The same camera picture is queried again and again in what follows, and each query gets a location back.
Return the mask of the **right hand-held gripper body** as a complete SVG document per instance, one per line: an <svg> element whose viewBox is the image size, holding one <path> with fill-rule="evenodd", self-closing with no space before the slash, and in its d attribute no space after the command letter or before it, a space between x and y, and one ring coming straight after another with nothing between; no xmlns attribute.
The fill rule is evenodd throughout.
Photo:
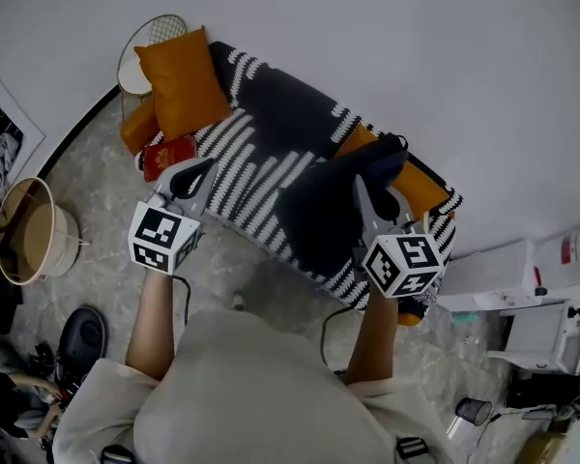
<svg viewBox="0 0 580 464"><path fill-rule="evenodd" d="M396 188L387 187L386 192L399 207L392 220L377 215L363 178L355 178L353 195L362 233L353 248L353 263L358 274L370 278L385 298L415 296L425 292L443 271L444 261L427 231L428 219L416 219Z"/></svg>

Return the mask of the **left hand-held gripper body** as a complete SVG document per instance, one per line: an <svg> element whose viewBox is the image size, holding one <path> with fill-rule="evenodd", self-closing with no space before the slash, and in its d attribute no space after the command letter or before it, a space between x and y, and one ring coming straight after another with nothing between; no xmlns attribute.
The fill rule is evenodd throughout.
<svg viewBox="0 0 580 464"><path fill-rule="evenodd" d="M203 234L202 217L217 174L211 158L187 159L162 171L134 211L128 233L132 262L175 274Z"/></svg>

